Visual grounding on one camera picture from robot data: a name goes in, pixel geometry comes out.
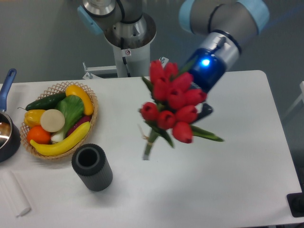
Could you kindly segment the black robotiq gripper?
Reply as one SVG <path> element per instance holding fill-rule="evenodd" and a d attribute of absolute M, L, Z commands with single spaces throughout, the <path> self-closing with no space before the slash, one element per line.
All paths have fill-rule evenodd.
<path fill-rule="evenodd" d="M 198 48 L 185 62 L 182 69 L 193 75 L 193 83 L 208 93 L 220 80 L 227 70 L 225 62 L 210 50 Z M 202 103 L 201 111 L 198 113 L 194 123 L 212 114 L 213 108 Z"/>

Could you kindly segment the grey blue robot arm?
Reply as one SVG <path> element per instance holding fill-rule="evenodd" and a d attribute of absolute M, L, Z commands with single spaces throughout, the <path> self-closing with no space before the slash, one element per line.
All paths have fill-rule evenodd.
<path fill-rule="evenodd" d="M 77 12 L 92 33 L 103 34 L 112 46 L 118 77 L 148 75 L 156 25 L 143 12 L 142 1 L 84 0 Z M 185 1 L 179 11 L 180 26 L 204 36 L 183 65 L 194 76 L 192 87 L 209 92 L 268 20 L 268 7 L 261 0 Z"/>

